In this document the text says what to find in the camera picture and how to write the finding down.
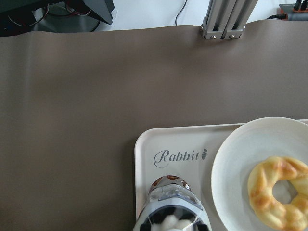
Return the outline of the tea bottle slot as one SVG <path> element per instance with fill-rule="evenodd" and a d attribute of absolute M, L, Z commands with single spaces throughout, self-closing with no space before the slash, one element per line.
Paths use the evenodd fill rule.
<path fill-rule="evenodd" d="M 180 177 L 166 175 L 150 187 L 135 231 L 211 231 L 201 201 Z"/>

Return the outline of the cream serving tray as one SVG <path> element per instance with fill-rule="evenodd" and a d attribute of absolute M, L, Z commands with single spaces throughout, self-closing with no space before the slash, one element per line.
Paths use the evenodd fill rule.
<path fill-rule="evenodd" d="M 150 129 L 135 144 L 136 214 L 152 183 L 175 175 L 201 200 L 213 230 L 266 231 L 250 207 L 247 180 L 270 156 L 307 162 L 307 120 L 267 117 L 246 124 Z"/>

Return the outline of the white round plate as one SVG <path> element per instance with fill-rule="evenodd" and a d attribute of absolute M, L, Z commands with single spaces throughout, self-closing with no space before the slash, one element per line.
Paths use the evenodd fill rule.
<path fill-rule="evenodd" d="M 307 124 L 266 117 L 238 127 L 217 152 L 211 189 L 229 231 L 307 230 Z"/>

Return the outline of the aluminium frame post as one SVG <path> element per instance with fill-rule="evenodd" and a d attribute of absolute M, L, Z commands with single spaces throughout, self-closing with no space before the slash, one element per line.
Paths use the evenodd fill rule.
<path fill-rule="evenodd" d="M 257 0 L 211 0 L 201 26 L 204 39 L 237 39 Z"/>

